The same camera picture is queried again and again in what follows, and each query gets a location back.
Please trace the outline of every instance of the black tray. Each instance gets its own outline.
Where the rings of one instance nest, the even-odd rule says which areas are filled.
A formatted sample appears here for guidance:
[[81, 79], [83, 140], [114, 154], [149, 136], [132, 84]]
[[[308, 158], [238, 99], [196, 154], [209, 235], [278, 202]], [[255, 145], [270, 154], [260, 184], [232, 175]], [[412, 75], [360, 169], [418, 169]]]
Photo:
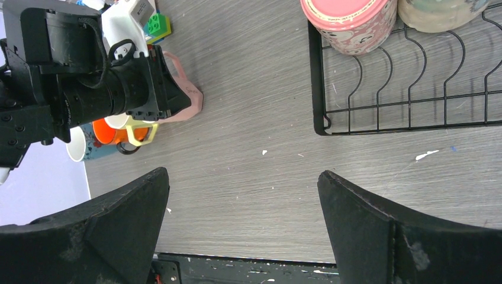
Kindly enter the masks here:
[[501, 6], [490, 5], [469, 24], [439, 34], [420, 33], [398, 21], [381, 47], [357, 57], [331, 48], [309, 22], [316, 133], [502, 124], [496, 72], [502, 64]]

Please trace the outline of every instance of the black camera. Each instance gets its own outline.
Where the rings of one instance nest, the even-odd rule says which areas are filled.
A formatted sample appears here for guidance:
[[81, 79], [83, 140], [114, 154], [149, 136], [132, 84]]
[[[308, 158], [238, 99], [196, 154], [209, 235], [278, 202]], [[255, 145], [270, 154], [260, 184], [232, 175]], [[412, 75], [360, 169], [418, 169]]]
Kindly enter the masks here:
[[[31, 143], [70, 142], [69, 129], [126, 112], [157, 121], [191, 105], [160, 46], [102, 40], [99, 11], [55, 0], [7, 0], [0, 67], [0, 168], [19, 165]], [[118, 59], [122, 46], [130, 52]]]

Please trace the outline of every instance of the white wall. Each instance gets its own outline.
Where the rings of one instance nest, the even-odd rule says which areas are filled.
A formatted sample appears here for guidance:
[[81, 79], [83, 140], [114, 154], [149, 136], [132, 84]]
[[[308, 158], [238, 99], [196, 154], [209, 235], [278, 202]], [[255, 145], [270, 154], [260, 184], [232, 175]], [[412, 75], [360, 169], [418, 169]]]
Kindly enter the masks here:
[[[5, 38], [2, 13], [0, 38]], [[0, 55], [0, 66], [4, 63]], [[34, 143], [21, 166], [0, 186], [0, 225], [24, 225], [90, 198], [84, 164], [71, 161], [64, 142], [54, 139], [51, 146]]]

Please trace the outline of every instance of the pink mug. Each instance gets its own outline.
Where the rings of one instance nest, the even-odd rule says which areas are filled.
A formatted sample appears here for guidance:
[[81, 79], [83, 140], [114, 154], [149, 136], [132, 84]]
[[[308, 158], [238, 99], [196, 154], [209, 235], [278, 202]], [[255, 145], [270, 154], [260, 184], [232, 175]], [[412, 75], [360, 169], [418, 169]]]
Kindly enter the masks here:
[[398, 0], [300, 0], [303, 12], [329, 44], [347, 55], [362, 55], [390, 35]]
[[192, 105], [183, 109], [172, 117], [166, 118], [165, 120], [159, 120], [159, 123], [188, 120], [201, 112], [202, 103], [204, 102], [204, 95], [201, 91], [199, 91], [199, 89], [197, 89], [196, 86], [194, 86], [194, 84], [192, 84], [192, 82], [188, 80], [188, 78], [186, 78], [185, 71], [183, 70], [181, 63], [179, 62], [179, 58], [167, 51], [163, 51], [162, 53], [165, 57], [168, 57], [173, 62], [174, 67], [178, 73], [178, 76], [173, 76], [173, 79], [178, 87], [190, 98]]

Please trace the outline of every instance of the wood grain surface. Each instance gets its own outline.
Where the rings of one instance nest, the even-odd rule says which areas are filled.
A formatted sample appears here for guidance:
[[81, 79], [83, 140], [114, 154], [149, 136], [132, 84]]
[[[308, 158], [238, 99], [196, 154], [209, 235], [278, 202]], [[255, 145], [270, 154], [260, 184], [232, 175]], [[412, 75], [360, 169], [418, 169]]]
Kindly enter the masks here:
[[[189, 121], [161, 125], [155, 141], [132, 156], [86, 163], [93, 197], [156, 167], [168, 169], [170, 211], [157, 251], [333, 262], [316, 187], [326, 169], [421, 212], [502, 228], [502, 128], [317, 136], [307, 21], [298, 0], [160, 1], [158, 7], [173, 27], [160, 45], [180, 57], [205, 94], [204, 109]], [[471, 25], [464, 32], [476, 41], [466, 44], [473, 57], [449, 83], [452, 93], [481, 88], [478, 77], [502, 58], [502, 32], [490, 30], [494, 35], [488, 36]], [[416, 86], [417, 96], [442, 96], [444, 77], [458, 65], [454, 39], [442, 36], [448, 34], [424, 43], [430, 74]], [[392, 52], [396, 70], [395, 81], [383, 92], [392, 101], [416, 78], [422, 59], [410, 43], [391, 40], [384, 47]], [[326, 88], [339, 105], [346, 104], [358, 74], [353, 59], [329, 51]], [[378, 52], [362, 60], [368, 66], [385, 64]], [[477, 79], [471, 82], [473, 75]], [[364, 89], [375, 92], [386, 76], [368, 72]], [[496, 85], [500, 73], [493, 76]], [[361, 91], [355, 102], [368, 103], [372, 95]], [[336, 107], [331, 99], [329, 104]], [[484, 107], [477, 99], [451, 104], [452, 119], [468, 113], [468, 119], [477, 120]], [[413, 113], [417, 121], [433, 123], [441, 119], [438, 109], [429, 105]], [[500, 114], [500, 107], [491, 111]], [[386, 114], [383, 122], [389, 125], [407, 117], [400, 107]], [[357, 116], [358, 127], [369, 125], [372, 115]], [[432, 150], [439, 152], [416, 161]]]

